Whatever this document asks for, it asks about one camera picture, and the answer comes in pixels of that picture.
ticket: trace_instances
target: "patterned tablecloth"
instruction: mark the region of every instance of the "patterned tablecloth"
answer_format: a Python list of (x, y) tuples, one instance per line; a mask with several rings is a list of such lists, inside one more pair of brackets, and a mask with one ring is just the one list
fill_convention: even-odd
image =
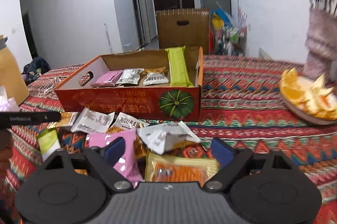
[[(278, 147), (300, 166), (321, 191), (323, 204), (315, 224), (337, 224), (337, 125), (310, 126), (287, 110), (277, 83), (285, 69), (298, 64), (252, 58), (205, 56), (202, 122), (188, 125), (208, 148), (214, 137), (233, 147), (245, 146), (256, 153)], [(29, 86), (30, 97), (22, 111), (62, 110), (53, 87), (80, 66), (50, 71)], [(17, 219), (13, 195), (41, 163), (36, 134), (40, 126), (14, 126), (11, 169), (0, 199)], [(87, 145), (85, 134), (64, 134), (62, 146), (78, 152)]]

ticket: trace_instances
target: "pink vase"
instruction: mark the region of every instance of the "pink vase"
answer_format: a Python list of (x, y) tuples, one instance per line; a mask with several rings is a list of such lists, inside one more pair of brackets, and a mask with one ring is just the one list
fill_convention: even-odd
[(325, 73), (328, 79), (331, 63), (337, 60), (337, 18), (326, 11), (312, 9), (305, 46), (309, 53), (304, 76), (316, 80)]

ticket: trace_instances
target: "green pumpkin image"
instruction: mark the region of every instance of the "green pumpkin image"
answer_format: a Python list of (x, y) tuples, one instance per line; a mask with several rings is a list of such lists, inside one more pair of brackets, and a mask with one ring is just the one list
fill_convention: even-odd
[(193, 112), (194, 98), (182, 90), (174, 89), (161, 95), (159, 107), (166, 116), (182, 119)]

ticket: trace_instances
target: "fruit bowl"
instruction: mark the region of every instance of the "fruit bowl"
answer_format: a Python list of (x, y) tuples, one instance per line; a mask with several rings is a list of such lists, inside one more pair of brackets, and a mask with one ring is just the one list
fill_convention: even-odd
[[(301, 86), (302, 90), (305, 92), (313, 86), (314, 81), (302, 76), (298, 76), (297, 83)], [(279, 90), (285, 106), (301, 119), (316, 125), (329, 125), (337, 123), (337, 119), (318, 118), (300, 109), (296, 104), (294, 104), (291, 100), (289, 100), (285, 94), (283, 94), (281, 82), (279, 82)], [(327, 95), (326, 99), (330, 104), (337, 106), (337, 97), (334, 93), (330, 93), (329, 95)]]

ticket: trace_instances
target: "red box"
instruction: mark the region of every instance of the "red box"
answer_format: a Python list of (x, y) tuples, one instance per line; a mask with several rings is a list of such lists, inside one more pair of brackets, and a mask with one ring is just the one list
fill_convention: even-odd
[[(166, 67), (170, 79), (167, 52), (143, 50), (98, 56), (60, 83), (55, 88), (55, 93), (66, 112), (80, 112), (87, 107), (102, 113), (124, 112), (138, 119), (198, 121), (203, 82), (203, 49), (187, 46), (184, 54), (194, 87), (170, 87), (170, 84), (145, 87), (143, 82), (146, 75), (142, 75), (139, 85), (134, 87), (91, 87), (90, 84), (95, 83), (104, 73), (126, 68)], [(81, 86), (79, 81), (87, 73), (91, 77)]]

